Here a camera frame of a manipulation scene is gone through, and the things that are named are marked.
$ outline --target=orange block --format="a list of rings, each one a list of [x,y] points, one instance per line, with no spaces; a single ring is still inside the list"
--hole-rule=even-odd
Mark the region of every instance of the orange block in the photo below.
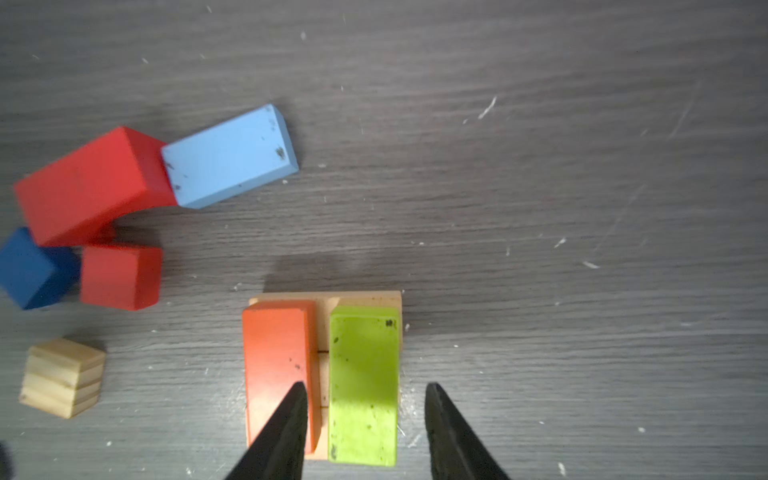
[[[259,435],[295,382],[309,401],[305,452],[315,451],[322,428],[315,303],[259,302],[243,311],[248,444]]]

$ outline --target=gray wooden table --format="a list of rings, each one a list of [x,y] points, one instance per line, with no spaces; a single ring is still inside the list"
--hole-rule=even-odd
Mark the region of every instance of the gray wooden table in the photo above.
[[[150,309],[0,296],[18,477],[223,478],[248,298],[384,289],[409,324],[398,466],[306,478],[428,478],[428,381],[513,478],[768,477],[765,11],[0,2],[2,237],[17,179],[119,124],[172,141],[274,102],[302,168],[121,219],[164,248]],[[17,403],[26,349],[64,335],[108,351],[71,421]]]

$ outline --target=red block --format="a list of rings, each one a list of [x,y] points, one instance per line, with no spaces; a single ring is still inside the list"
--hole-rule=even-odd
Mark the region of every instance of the red block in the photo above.
[[[160,299],[163,250],[119,243],[83,249],[80,301],[140,310]]]
[[[306,445],[315,451],[323,426],[315,303],[259,302],[243,311],[248,444],[259,435],[295,382],[309,401]]]
[[[176,205],[163,145],[118,127],[17,182],[16,197],[37,245],[83,245],[118,217]]]

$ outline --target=stacked blocks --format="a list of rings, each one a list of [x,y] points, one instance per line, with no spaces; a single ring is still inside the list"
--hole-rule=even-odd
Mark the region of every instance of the stacked blocks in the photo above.
[[[58,302],[79,276],[80,260],[69,248],[38,247],[27,228],[0,250],[0,283],[24,310]]]
[[[315,323],[310,300],[262,302],[243,312],[249,444],[291,386],[303,382],[309,405],[305,451],[315,451],[322,425]]]
[[[299,171],[288,129],[268,104],[162,149],[179,205],[203,208]]]
[[[163,145],[119,127],[17,182],[16,197],[37,245],[84,245],[118,217],[176,205]]]
[[[331,462],[397,461],[399,323],[394,308],[338,306],[331,313]]]
[[[33,346],[19,402],[69,419],[96,405],[106,354],[67,339]]]
[[[160,299],[163,250],[124,244],[83,249],[80,301],[140,310]]]
[[[392,426],[392,428],[396,431],[396,425],[397,425],[397,379],[399,378],[399,371],[397,367],[396,361],[392,361],[392,357],[394,356],[394,359],[399,361],[399,349],[402,348],[402,296],[399,291],[379,291],[379,292],[310,292],[310,293],[261,293],[258,296],[255,296],[254,298],[250,299],[250,305],[251,308],[254,306],[258,306],[260,304],[271,304],[275,302],[284,302],[284,301],[297,301],[297,300],[309,300],[311,302],[314,302],[315,304],[315,312],[316,312],[316,330],[317,330],[317,349],[318,349],[318,361],[319,361],[319,382],[320,382],[320,405],[321,405],[321,417],[322,417],[322,426],[320,430],[320,437],[319,441],[317,442],[317,447],[314,452],[312,453],[306,453],[304,455],[305,459],[308,460],[327,460],[329,458],[329,454],[331,452],[335,453],[336,458],[334,461],[336,462],[349,462],[349,463],[363,463],[366,465],[394,465],[396,461],[396,457],[394,456],[394,449],[392,447],[392,439],[395,439],[396,437],[390,437],[388,433],[388,428]],[[362,310],[354,310],[355,307],[360,307]],[[344,391],[340,392],[342,395],[337,396],[338,402],[336,403],[338,406],[341,406],[341,409],[339,410],[339,414],[336,416],[336,426],[334,426],[330,421],[329,417],[332,416],[329,414],[329,409],[333,409],[333,406],[329,406],[330,403],[333,403],[333,401],[330,399],[330,390],[331,390],[331,380],[333,376],[333,381],[338,383],[338,381],[342,381],[342,383],[339,383],[339,387],[343,389],[347,389],[347,391],[355,392],[357,391],[362,397],[365,397],[369,394],[375,394],[379,395],[382,391],[368,391],[363,392],[362,390],[355,390],[354,386],[347,385],[346,382],[350,379],[350,376],[344,375],[344,367],[337,368],[336,372],[341,372],[340,375],[338,375],[339,378],[337,378],[337,375],[333,374],[333,369],[329,366],[331,363],[329,356],[333,354],[333,347],[331,347],[332,342],[330,338],[330,331],[332,329],[332,316],[336,316],[338,313],[339,315],[345,315],[345,312],[349,312],[349,309],[352,308],[353,311],[357,312],[359,315],[356,318],[361,319],[359,322],[359,327],[362,329],[350,330],[346,335],[348,338],[352,339],[354,336],[361,336],[361,335],[367,335],[366,330],[372,328],[376,323],[380,323],[379,319],[382,319],[383,324],[387,328],[387,330],[384,332],[384,340],[388,349],[386,349],[386,362],[383,366],[383,372],[384,372],[384,378],[387,381],[387,387],[383,387],[382,391],[386,391],[387,395],[385,397],[382,397],[382,401],[376,401],[373,403],[373,405],[376,407],[374,410],[376,411],[376,416],[380,417],[379,426],[377,426],[377,430],[373,430],[373,424],[368,422],[367,419],[360,417],[363,422],[347,422],[344,420],[346,417],[346,414],[344,413],[344,404],[343,401],[344,398]],[[392,320],[392,325],[386,325],[387,320]],[[374,337],[371,338],[378,338],[379,333],[376,332],[376,329],[373,329],[372,332],[375,334]],[[392,346],[394,345],[394,355],[392,355]],[[256,348],[254,344],[252,343],[246,343],[246,358],[249,356],[249,351]],[[355,367],[362,367],[365,366],[366,362],[365,360],[361,361],[355,361],[354,365],[350,363],[351,366]],[[392,416],[392,410],[389,407],[392,405],[392,398],[391,395],[389,395],[389,390],[392,387],[392,376],[395,379],[395,396],[394,396],[394,416]],[[248,395],[248,403],[247,403],[247,415],[250,416],[250,411],[252,408],[256,408],[256,403],[250,401],[251,392],[258,391],[259,388],[261,388],[261,384],[257,383],[258,380],[250,378],[248,375],[246,376],[246,391]],[[273,410],[275,409],[277,403],[274,404],[274,406],[269,409],[268,412],[264,412],[262,415],[266,415],[269,417],[269,415],[272,414]],[[371,403],[366,403],[367,408],[370,410]],[[339,425],[339,419],[342,419],[342,425]],[[336,431],[336,427],[342,426],[346,430],[343,431]],[[365,429],[364,432],[362,432],[362,435],[366,438],[368,445],[377,445],[378,449],[376,451],[376,456],[365,456],[365,455],[357,455],[354,450],[347,449],[346,453],[342,452],[339,448],[345,448],[347,445],[345,442],[339,442],[338,445],[336,445],[336,450],[333,451],[332,448],[330,448],[329,445],[329,436],[330,435],[339,435],[341,434],[342,437],[351,439],[354,438],[354,435],[357,435],[357,429],[359,428]]]

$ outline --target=red cube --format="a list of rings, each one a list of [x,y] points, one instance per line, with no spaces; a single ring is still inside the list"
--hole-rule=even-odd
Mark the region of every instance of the red cube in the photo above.
[[[163,250],[119,243],[83,249],[80,301],[141,310],[160,299]]]
[[[118,127],[17,182],[16,197],[37,245],[83,245],[118,217],[176,205],[163,145]]]

